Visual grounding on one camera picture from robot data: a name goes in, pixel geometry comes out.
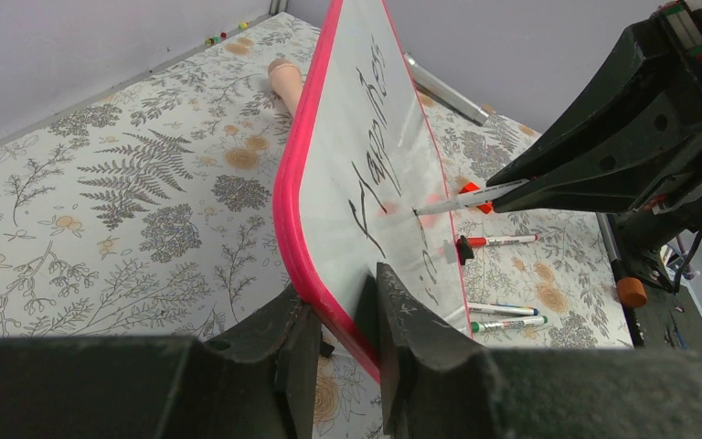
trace green marker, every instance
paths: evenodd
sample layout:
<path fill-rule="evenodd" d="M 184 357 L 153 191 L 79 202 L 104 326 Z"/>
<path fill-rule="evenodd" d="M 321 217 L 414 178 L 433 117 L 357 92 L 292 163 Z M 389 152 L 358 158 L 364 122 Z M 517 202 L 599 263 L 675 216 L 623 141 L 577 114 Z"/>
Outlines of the green marker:
<path fill-rule="evenodd" d="M 545 325 L 548 322 L 546 316 L 527 316 L 506 318 L 504 320 L 495 320 L 493 322 L 472 322 L 473 334 L 478 332 L 490 331 L 492 329 L 519 329 L 521 327 L 538 327 Z"/>

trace gray wall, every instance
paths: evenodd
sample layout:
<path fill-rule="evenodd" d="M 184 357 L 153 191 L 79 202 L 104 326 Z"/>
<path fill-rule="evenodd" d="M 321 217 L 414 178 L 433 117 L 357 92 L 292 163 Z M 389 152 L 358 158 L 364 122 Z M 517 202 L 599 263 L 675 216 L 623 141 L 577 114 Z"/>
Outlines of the gray wall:
<path fill-rule="evenodd" d="M 0 0 L 0 140 L 267 14 L 270 0 Z"/>
<path fill-rule="evenodd" d="M 328 3 L 290 0 L 287 12 L 319 25 Z M 539 131 L 574 101 L 621 31 L 662 3 L 387 0 L 402 46 L 419 64 Z"/>

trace whiteboard marker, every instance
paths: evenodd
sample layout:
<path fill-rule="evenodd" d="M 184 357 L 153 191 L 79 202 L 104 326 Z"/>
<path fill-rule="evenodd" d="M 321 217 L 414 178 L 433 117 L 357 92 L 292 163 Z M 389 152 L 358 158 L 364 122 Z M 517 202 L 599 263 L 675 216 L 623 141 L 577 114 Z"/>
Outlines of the whiteboard marker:
<path fill-rule="evenodd" d="M 499 305 L 499 304 L 473 304 L 468 303 L 467 308 L 472 313 L 498 314 L 513 316 L 538 316 L 539 310 L 530 306 Z"/>
<path fill-rule="evenodd" d="M 416 209 L 416 213 L 418 215 L 433 215 L 437 213 L 449 212 L 451 210 L 472 208 L 480 204 L 485 204 L 489 201 L 494 201 L 495 199 L 502 197 L 507 192 L 511 192 L 513 189 L 517 189 L 525 185 L 525 183 L 528 183 L 528 180 L 524 178 L 522 180 L 504 183 L 502 185 L 478 189 L 473 192 L 466 192 L 437 203 L 429 204 L 421 209 Z"/>
<path fill-rule="evenodd" d="M 523 244 L 534 242 L 539 239 L 539 235 L 515 235 L 515 236 L 484 236 L 480 238 L 467 238 L 471 247 L 484 247 L 486 245 L 507 245 Z"/>
<path fill-rule="evenodd" d="M 519 329 L 521 327 L 538 327 L 545 325 L 548 318 L 545 316 L 529 316 L 495 320 L 493 322 L 472 322 L 473 334 L 490 331 L 492 329 Z"/>

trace cable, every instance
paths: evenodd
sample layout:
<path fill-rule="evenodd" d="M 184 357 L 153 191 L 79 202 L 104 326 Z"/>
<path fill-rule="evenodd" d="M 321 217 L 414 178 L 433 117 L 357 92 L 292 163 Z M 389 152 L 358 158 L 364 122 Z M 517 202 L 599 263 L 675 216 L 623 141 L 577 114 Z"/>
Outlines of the cable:
<path fill-rule="evenodd" d="M 693 240 L 693 245 L 691 245 L 690 250 L 687 251 L 685 260 L 682 261 L 682 264 L 676 269 L 676 273 L 674 275 L 674 294 L 679 293 L 679 285 L 682 283 L 682 273 L 685 272 L 685 268 L 690 264 L 690 261 L 693 260 L 693 256 L 698 251 L 698 246 L 701 245 L 701 240 L 702 230 L 696 234 L 696 238 Z"/>
<path fill-rule="evenodd" d="M 664 263 L 666 268 L 668 268 L 669 265 L 673 264 L 674 262 L 683 261 L 685 259 L 685 256 L 683 256 L 682 253 L 679 250 L 677 250 L 676 247 L 673 246 L 672 244 L 666 244 L 666 247 L 673 254 L 672 256 L 669 256 L 669 259 L 667 260 L 667 262 Z M 682 277 L 684 277 L 688 281 L 692 281 L 693 279 L 696 278 L 696 276 L 700 276 L 700 275 L 701 275 L 701 272 L 699 270 L 694 270 L 693 265 L 691 265 L 691 264 L 688 264 L 687 267 L 685 268 L 685 271 L 682 273 Z"/>

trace floral tablecloth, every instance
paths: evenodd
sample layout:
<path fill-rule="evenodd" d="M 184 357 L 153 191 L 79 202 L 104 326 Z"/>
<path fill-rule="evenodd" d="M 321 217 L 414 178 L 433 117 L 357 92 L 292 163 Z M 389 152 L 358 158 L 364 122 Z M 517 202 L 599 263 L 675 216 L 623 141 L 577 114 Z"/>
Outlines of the floral tablecloth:
<path fill-rule="evenodd" d="M 207 339 L 277 295 L 289 279 L 271 194 L 292 118 L 266 69 L 287 58 L 306 72 L 317 37 L 280 14 L 1 146 L 0 337 Z M 455 190 L 482 184 L 536 137 L 501 116 L 479 129 L 423 102 Z M 479 341 L 629 343 L 591 215 L 464 211 L 457 221 L 463 234 L 543 237 L 478 252 L 465 282 L 474 301 L 533 304 L 551 322 Z M 377 384 L 342 347 L 320 359 L 314 435 L 378 437 L 380 420 Z"/>

